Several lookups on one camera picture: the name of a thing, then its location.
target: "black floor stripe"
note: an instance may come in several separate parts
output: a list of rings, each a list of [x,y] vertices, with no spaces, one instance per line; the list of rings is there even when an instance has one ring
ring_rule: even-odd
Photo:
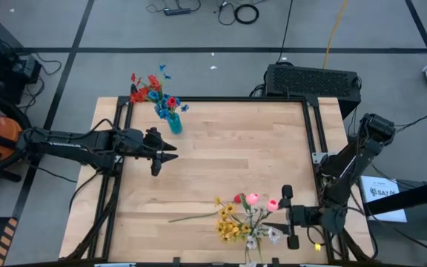
[[[283,53],[325,53],[321,47],[285,47]],[[78,47],[76,53],[279,53],[280,47]],[[67,47],[27,47],[20,53],[71,53]],[[423,54],[427,48],[331,48],[329,53]]]
[[[50,105],[49,113],[44,123],[44,128],[46,129],[50,129],[50,127],[53,124],[53,120],[57,112],[57,107],[59,106],[60,99],[62,97],[62,94],[64,93],[65,85],[67,83],[70,70],[72,69],[73,60],[75,59],[75,56],[76,56],[76,48],[79,47],[80,41],[82,40],[83,32],[85,31],[85,27],[87,26],[87,21],[90,16],[90,12],[92,10],[94,1],[95,0],[88,0],[87,6],[85,8],[85,12],[83,13],[83,17],[82,17],[82,20],[80,21],[79,29],[77,30],[77,34],[75,36],[75,39],[73,40],[72,48],[70,49],[70,54],[68,55],[67,62],[65,62],[64,70],[62,71],[62,76],[60,78],[59,85],[57,86],[55,96],[53,97],[53,101],[52,101],[52,104]],[[39,161],[33,162],[33,164],[35,166],[39,166]],[[29,168],[29,170],[27,170],[24,183],[22,184],[21,191],[19,192],[19,196],[13,210],[13,217],[15,217],[17,220],[21,218],[35,175],[36,175],[35,168]]]
[[[416,11],[416,8],[414,7],[414,4],[411,0],[405,0],[406,5],[408,6],[409,12],[411,13],[411,16],[413,17],[414,23],[416,24],[416,27],[418,28],[418,31],[420,32],[421,38],[424,41],[424,44],[427,48],[427,32],[424,28],[423,23],[421,22],[420,16],[418,16],[418,12]]]

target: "white paper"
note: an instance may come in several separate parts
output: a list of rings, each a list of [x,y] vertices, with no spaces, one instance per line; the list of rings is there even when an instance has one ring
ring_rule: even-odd
[[[395,179],[393,179],[394,182],[392,182],[382,177],[362,176],[361,180],[365,202],[379,200],[383,197],[387,197],[392,194],[398,194],[400,192]],[[375,217],[386,222],[407,222],[406,214],[403,209],[390,211],[384,214],[378,214],[375,215]],[[368,219],[375,220],[372,216],[368,217]]]

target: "red flower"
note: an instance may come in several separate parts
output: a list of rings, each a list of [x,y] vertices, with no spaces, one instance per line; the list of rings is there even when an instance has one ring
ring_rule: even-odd
[[[147,96],[149,94],[149,89],[144,87],[144,88],[139,89],[139,92],[142,93],[143,95]]]
[[[154,75],[148,76],[150,86],[157,92],[161,90],[161,84]]]
[[[145,100],[145,95],[143,93],[141,93],[141,92],[132,93],[130,95],[130,101],[132,103],[134,103],[134,102],[143,102],[144,100]]]
[[[169,108],[175,108],[177,105],[177,101],[172,96],[168,99],[168,107]]]
[[[235,196],[235,198],[234,198],[234,202],[235,202],[235,203],[239,203],[239,204],[242,202],[242,198],[241,198],[240,194],[237,194],[237,195]]]

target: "blue vase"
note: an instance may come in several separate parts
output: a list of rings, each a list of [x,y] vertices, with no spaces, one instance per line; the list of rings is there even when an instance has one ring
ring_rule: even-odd
[[[181,117],[175,113],[173,116],[168,116],[169,127],[173,134],[180,134],[182,132]]]

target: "orange object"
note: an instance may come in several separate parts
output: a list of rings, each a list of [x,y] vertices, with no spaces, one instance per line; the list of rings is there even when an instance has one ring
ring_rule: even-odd
[[[16,142],[21,132],[22,128],[18,122],[16,122],[14,119],[0,115],[0,136]],[[0,160],[8,158],[13,152],[13,149],[0,145]]]

